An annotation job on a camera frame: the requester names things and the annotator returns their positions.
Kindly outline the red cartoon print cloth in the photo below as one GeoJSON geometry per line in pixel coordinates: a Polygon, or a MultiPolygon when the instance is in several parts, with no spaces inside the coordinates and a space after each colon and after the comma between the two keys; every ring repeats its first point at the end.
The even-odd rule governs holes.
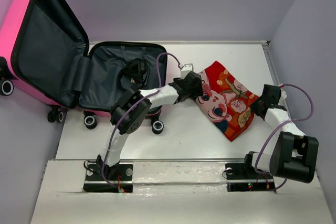
{"type": "Polygon", "coordinates": [[[220,62],[202,70],[203,94],[195,99],[205,116],[229,140],[234,141],[252,123],[250,106],[259,96],[249,91],[220,62]]]}

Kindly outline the pink hard-shell suitcase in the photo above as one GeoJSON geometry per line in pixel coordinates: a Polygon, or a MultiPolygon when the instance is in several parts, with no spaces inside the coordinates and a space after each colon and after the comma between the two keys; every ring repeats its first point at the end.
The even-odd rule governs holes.
{"type": "Polygon", "coordinates": [[[145,58],[150,74],[141,90],[166,82],[166,49],[145,42],[104,41],[93,47],[66,0],[12,0],[1,26],[1,95],[20,89],[50,106],[47,120],[62,122],[64,109],[83,109],[94,129],[123,94],[120,70],[145,58]]]}

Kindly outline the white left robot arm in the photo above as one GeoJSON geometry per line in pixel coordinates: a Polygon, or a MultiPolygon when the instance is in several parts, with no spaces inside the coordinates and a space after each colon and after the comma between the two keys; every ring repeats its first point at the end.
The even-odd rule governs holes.
{"type": "Polygon", "coordinates": [[[99,175],[104,179],[115,176],[128,136],[140,127],[152,108],[181,103],[202,94],[202,78],[193,71],[184,78],[175,78],[172,83],[152,90],[129,88],[110,110],[113,128],[106,146],[97,156],[99,175]]]}

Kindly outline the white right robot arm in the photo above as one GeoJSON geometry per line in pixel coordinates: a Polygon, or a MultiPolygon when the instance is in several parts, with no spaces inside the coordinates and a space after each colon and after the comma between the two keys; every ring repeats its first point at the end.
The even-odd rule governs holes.
{"type": "Polygon", "coordinates": [[[259,152],[250,151],[246,154],[241,166],[243,174],[248,178],[269,174],[285,180],[310,183],[315,174],[319,142],[296,126],[296,122],[309,119],[314,112],[307,92],[293,84],[266,84],[261,96],[250,108],[272,128],[272,132],[259,152]],[[287,97],[284,87],[293,87],[304,93],[311,107],[308,116],[303,119],[292,119],[289,116],[287,109],[280,104],[287,97]]]}

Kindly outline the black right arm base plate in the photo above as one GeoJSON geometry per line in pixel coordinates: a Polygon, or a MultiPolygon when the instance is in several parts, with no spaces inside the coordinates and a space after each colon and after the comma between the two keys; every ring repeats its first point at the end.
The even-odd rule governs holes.
{"type": "Polygon", "coordinates": [[[229,193],[266,191],[276,188],[271,175],[256,173],[253,168],[246,167],[244,163],[226,163],[222,176],[226,179],[229,193]]]}

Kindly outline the aluminium mounting rail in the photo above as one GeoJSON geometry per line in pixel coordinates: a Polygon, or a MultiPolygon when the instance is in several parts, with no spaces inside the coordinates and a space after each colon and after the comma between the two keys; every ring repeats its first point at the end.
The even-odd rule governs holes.
{"type": "Polygon", "coordinates": [[[146,158],[146,159],[120,159],[120,162],[229,162],[243,163],[244,158],[146,158]]]}

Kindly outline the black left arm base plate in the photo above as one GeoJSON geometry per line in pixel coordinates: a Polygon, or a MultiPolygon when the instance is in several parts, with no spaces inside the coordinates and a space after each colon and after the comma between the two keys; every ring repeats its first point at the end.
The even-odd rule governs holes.
{"type": "Polygon", "coordinates": [[[83,190],[87,193],[132,193],[133,164],[121,163],[112,174],[105,175],[106,182],[101,176],[99,166],[92,161],[85,161],[86,169],[83,190]]]}

